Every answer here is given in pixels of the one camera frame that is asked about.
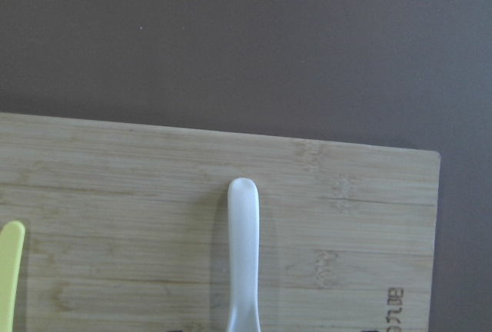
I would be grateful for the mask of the yellow plastic knife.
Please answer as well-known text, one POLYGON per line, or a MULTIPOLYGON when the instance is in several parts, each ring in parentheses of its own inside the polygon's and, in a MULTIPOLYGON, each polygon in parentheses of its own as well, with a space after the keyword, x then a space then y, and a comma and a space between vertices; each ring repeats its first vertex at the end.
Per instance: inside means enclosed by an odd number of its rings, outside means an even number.
POLYGON ((10 221, 1 230, 1 331, 12 331, 25 226, 10 221))

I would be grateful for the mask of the bamboo cutting board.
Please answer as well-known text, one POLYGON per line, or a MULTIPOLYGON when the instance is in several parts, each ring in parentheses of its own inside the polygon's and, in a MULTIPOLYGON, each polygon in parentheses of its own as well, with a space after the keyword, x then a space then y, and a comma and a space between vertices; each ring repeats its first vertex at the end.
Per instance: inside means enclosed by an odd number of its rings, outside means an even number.
POLYGON ((227 191, 258 187, 264 331, 426 331, 434 151, 2 114, 20 331, 223 331, 227 191))

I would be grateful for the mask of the white ceramic spoon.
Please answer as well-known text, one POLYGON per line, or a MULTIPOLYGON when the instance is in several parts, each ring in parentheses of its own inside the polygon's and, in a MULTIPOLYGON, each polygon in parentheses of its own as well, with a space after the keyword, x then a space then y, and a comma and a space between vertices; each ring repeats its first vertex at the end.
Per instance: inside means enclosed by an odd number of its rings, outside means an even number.
POLYGON ((258 268, 260 244, 259 196, 249 178, 228 187, 230 307, 228 331, 259 331, 258 268))

